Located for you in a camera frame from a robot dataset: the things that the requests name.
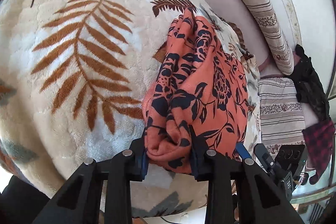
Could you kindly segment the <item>orange black floral garment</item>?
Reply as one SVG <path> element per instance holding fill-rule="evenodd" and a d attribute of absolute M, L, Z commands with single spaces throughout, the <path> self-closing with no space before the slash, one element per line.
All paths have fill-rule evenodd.
<path fill-rule="evenodd" d="M 206 148 L 237 159 L 248 122 L 247 79 L 225 53 L 210 22 L 186 9 L 169 28 L 166 53 L 142 113 L 145 150 L 153 164 L 191 173 L 190 152 Z"/>

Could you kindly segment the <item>black clothing pile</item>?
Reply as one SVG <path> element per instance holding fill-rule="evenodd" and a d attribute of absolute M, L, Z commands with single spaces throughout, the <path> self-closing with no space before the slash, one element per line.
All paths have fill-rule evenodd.
<path fill-rule="evenodd" d="M 296 45 L 295 54 L 299 57 L 293 73 L 288 76 L 294 83 L 298 102 L 307 103 L 319 121 L 330 119 L 330 105 L 317 72 L 313 68 L 311 57 L 305 54 L 302 46 Z"/>

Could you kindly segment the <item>dark red plaid garment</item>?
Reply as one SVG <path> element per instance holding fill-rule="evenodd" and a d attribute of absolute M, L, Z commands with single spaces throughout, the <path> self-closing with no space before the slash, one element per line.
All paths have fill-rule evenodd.
<path fill-rule="evenodd" d="M 315 175 L 309 179 L 309 183 L 314 185 L 319 181 L 329 164 L 333 152 L 335 126 L 329 118 L 307 127 L 302 130 L 302 134 L 309 159 L 316 171 Z"/>

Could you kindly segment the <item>striped floral flat pillow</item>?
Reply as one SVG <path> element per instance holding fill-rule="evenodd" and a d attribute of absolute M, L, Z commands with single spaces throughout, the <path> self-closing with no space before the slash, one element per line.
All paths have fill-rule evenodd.
<path fill-rule="evenodd" d="M 258 82 L 261 141 L 275 157 L 282 145 L 304 144 L 305 119 L 294 83 L 288 78 L 268 78 Z"/>

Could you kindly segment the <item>person black trousers leg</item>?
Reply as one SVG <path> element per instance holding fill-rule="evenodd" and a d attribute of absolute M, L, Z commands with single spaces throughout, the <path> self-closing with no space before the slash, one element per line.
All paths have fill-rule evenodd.
<path fill-rule="evenodd" d="M 12 176 L 1 193 L 0 224 L 32 223 L 49 200 L 31 184 Z"/>

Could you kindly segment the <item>pink mauve large pillow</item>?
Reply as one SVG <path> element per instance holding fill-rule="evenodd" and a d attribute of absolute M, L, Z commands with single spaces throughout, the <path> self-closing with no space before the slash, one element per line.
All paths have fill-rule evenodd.
<path fill-rule="evenodd" d="M 256 57 L 261 78 L 282 77 L 268 44 L 242 0 L 205 0 L 214 13 L 242 32 L 244 45 Z"/>

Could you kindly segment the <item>cream leaf pattern blanket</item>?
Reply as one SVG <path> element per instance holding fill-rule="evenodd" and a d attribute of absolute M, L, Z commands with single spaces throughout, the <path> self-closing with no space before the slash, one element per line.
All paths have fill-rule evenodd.
<path fill-rule="evenodd" d="M 260 140 L 259 70 L 247 32 L 205 0 L 1 0 L 1 167 L 48 198 L 83 160 L 112 158 L 141 137 L 142 101 L 165 58 L 172 21 L 204 16 L 247 89 L 216 84 L 210 118 L 228 101 L 246 116 L 246 147 Z"/>

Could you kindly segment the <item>striped floral bolster pillow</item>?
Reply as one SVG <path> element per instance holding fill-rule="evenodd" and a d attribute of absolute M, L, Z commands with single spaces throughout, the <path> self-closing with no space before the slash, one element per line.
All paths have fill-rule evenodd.
<path fill-rule="evenodd" d="M 270 0 L 242 0 L 260 27 L 280 72 L 291 75 L 294 71 L 293 52 L 278 22 Z"/>

